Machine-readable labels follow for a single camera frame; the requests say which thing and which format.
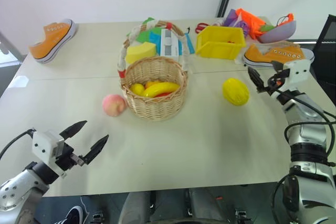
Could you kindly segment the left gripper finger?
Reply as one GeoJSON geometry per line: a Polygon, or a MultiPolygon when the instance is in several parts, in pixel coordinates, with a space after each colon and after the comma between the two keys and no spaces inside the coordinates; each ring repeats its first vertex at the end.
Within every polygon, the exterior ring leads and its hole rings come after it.
{"type": "Polygon", "coordinates": [[[65,130],[59,133],[59,135],[62,138],[72,138],[74,135],[76,135],[82,127],[87,123],[86,120],[84,121],[79,121],[69,127],[67,127],[65,130]]]}
{"type": "Polygon", "coordinates": [[[91,148],[90,151],[84,156],[84,163],[89,165],[96,156],[102,151],[104,148],[107,140],[109,138],[109,135],[106,135],[102,137],[100,140],[98,140],[91,148]]]}

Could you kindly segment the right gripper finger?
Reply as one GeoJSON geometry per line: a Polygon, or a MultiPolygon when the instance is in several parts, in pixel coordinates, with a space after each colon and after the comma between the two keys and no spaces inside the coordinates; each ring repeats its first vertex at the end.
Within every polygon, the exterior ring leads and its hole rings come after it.
{"type": "Polygon", "coordinates": [[[261,79],[260,74],[258,73],[257,70],[255,70],[252,67],[248,67],[248,74],[250,80],[256,86],[258,93],[268,92],[268,87],[264,86],[264,81],[261,79]]]}
{"type": "Polygon", "coordinates": [[[272,60],[271,63],[272,63],[272,67],[276,71],[276,73],[282,72],[282,70],[284,68],[283,63],[281,63],[279,61],[275,61],[275,60],[272,60]]]}

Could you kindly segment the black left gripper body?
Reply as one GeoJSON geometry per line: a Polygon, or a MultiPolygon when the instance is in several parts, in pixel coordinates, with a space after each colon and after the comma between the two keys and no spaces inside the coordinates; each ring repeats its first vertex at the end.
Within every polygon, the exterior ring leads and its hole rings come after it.
{"type": "Polygon", "coordinates": [[[65,143],[61,154],[56,157],[55,163],[63,171],[67,171],[75,165],[84,165],[84,160],[75,155],[73,152],[74,149],[65,143]]]}

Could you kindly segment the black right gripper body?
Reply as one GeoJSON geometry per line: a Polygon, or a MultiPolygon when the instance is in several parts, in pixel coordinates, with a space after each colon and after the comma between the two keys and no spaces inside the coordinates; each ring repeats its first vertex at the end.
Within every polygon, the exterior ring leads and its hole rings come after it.
{"type": "Polygon", "coordinates": [[[274,92],[285,92],[289,90],[289,75],[290,69],[277,70],[276,73],[268,79],[267,86],[264,87],[263,92],[273,94],[274,92]]]}

